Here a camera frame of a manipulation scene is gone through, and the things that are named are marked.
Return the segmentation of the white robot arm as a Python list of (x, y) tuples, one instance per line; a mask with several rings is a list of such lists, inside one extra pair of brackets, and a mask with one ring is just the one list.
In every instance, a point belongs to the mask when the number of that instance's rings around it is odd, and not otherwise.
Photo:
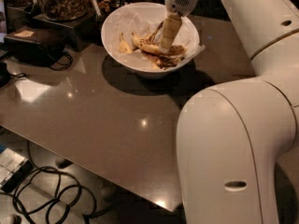
[(279, 224), (275, 165), (298, 144), (298, 25), (291, 0), (221, 0), (254, 77), (183, 106), (177, 160), (187, 224)]

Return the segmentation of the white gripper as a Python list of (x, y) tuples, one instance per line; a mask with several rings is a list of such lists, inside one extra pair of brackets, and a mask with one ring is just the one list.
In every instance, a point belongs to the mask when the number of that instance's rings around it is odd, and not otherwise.
[(168, 13), (164, 19), (159, 51), (167, 53), (182, 24), (181, 17), (189, 15), (196, 7), (198, 0), (164, 0)]

